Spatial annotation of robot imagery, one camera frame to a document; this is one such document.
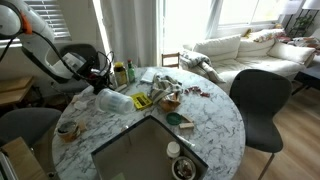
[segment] chair leg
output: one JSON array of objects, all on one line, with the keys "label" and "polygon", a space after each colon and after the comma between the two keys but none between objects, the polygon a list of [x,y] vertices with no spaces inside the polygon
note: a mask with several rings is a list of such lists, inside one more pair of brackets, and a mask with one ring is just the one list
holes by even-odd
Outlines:
[{"label": "chair leg", "polygon": [[262,170],[262,172],[261,172],[258,180],[261,180],[261,179],[262,179],[263,175],[266,173],[268,167],[270,166],[271,161],[273,160],[273,158],[274,158],[274,153],[272,153],[272,155],[271,155],[271,157],[269,158],[267,164],[264,166],[264,168],[263,168],[263,170]]}]

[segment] curtain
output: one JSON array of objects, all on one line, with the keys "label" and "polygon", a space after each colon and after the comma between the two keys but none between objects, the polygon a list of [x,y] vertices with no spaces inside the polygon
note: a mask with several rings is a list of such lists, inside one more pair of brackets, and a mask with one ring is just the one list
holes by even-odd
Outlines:
[{"label": "curtain", "polygon": [[156,0],[101,0],[115,61],[132,59],[139,67],[157,65]]},{"label": "curtain", "polygon": [[205,39],[214,38],[217,33],[222,4],[223,0],[211,0],[210,15],[208,17]]}]

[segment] white wall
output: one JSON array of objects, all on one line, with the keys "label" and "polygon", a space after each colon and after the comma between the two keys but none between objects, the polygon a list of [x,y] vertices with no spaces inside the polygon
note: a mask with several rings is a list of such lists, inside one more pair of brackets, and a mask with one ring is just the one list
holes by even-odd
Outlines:
[{"label": "white wall", "polygon": [[274,24],[261,24],[261,25],[244,25],[241,27],[219,27],[215,38],[241,34],[242,36],[252,29],[253,31],[260,31],[262,29],[269,29],[274,27]]},{"label": "white wall", "polygon": [[[72,41],[55,42],[58,49],[68,44],[88,43],[97,50],[104,52],[99,33],[94,7],[91,0],[58,0],[62,13],[69,28]],[[36,78],[36,86],[40,87],[43,96],[56,94],[50,87],[53,80],[35,64],[33,64],[21,51],[21,48],[9,48],[3,61],[0,63],[0,80],[13,79],[26,75]],[[61,85],[63,90],[81,86],[83,83]]]}]

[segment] window blinds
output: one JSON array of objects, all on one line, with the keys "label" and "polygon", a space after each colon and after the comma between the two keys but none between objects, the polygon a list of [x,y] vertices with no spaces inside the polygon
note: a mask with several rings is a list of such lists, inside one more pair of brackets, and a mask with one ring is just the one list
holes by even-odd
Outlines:
[{"label": "window blinds", "polygon": [[[24,0],[34,9],[52,28],[55,40],[70,39],[68,27],[63,18],[57,0]],[[5,47],[9,40],[0,40],[0,48]],[[15,39],[10,47],[21,46],[19,39]]]}]

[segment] round table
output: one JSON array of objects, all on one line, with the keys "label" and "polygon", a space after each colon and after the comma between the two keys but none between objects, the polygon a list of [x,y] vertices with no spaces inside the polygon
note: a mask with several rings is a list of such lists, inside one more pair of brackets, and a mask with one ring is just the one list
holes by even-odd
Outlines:
[{"label": "round table", "polygon": [[[175,112],[185,114],[194,120],[193,131],[180,130],[169,125],[166,113],[159,105],[153,105],[142,111],[120,115],[100,112],[95,108],[92,92],[82,92],[79,101],[86,102],[85,110],[77,110],[69,104],[63,112],[57,126],[75,120],[84,121],[87,130],[75,141],[64,143],[56,134],[52,142],[52,154],[56,171],[64,179],[97,179],[97,171],[91,158],[91,152],[121,132],[125,126],[131,126],[148,115],[152,115],[167,126],[173,133],[195,144],[191,148],[209,166],[205,179],[231,179],[238,169],[245,147],[245,130],[242,117],[229,96],[209,80],[184,70],[149,67],[163,75],[177,79],[183,88],[197,85],[210,97],[198,94],[182,94],[180,106]],[[132,95],[138,92],[148,94],[151,85],[140,82],[147,68],[136,68],[136,82],[121,93]]]}]

